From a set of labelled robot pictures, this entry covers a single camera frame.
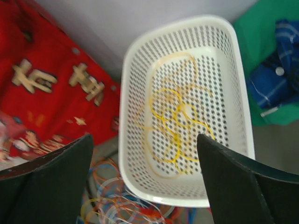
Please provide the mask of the centre white perforated basket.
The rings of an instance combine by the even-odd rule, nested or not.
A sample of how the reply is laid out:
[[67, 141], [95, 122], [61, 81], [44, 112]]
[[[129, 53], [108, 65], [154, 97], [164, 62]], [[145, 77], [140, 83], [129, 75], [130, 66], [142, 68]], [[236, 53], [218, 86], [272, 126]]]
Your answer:
[[119, 169], [129, 191], [153, 203], [208, 207], [199, 134], [255, 157], [237, 36], [215, 15], [147, 32], [126, 52]]

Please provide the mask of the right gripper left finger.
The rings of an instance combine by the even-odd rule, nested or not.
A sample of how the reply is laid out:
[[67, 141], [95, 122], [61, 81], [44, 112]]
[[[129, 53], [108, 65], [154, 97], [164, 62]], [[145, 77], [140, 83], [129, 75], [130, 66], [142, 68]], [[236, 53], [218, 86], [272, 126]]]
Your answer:
[[86, 134], [44, 156], [0, 172], [2, 224], [74, 224], [93, 155]]

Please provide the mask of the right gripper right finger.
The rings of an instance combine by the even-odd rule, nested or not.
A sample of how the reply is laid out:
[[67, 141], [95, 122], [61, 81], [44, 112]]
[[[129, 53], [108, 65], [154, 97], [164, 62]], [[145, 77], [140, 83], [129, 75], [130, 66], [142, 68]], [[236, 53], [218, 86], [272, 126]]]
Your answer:
[[214, 223], [297, 224], [299, 176], [199, 134], [197, 151]]

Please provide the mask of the green cloth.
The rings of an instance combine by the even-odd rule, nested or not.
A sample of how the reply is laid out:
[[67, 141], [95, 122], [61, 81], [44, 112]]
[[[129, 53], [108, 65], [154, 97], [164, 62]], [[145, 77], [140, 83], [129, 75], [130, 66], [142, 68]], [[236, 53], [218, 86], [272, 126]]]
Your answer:
[[[276, 48], [275, 22], [280, 19], [299, 19], [297, 0], [259, 0], [238, 18], [233, 27], [237, 34], [244, 74], [246, 78]], [[265, 117], [249, 92], [251, 120], [255, 126], [288, 125], [299, 119], [298, 102], [278, 108]]]

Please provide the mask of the blue plaid shirt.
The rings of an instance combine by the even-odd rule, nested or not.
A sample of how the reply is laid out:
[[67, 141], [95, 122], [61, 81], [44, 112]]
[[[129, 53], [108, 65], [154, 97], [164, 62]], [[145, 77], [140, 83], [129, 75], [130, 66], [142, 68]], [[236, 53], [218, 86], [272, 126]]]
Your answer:
[[299, 101], [299, 22], [276, 22], [276, 49], [247, 79], [248, 90], [262, 109]]

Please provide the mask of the red printed pillow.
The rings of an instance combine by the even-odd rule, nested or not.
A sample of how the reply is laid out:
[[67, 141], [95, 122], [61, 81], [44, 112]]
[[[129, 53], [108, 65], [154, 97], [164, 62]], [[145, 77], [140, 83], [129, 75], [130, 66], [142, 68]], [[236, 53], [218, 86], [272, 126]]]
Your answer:
[[23, 0], [0, 3], [0, 168], [118, 133], [119, 85]]

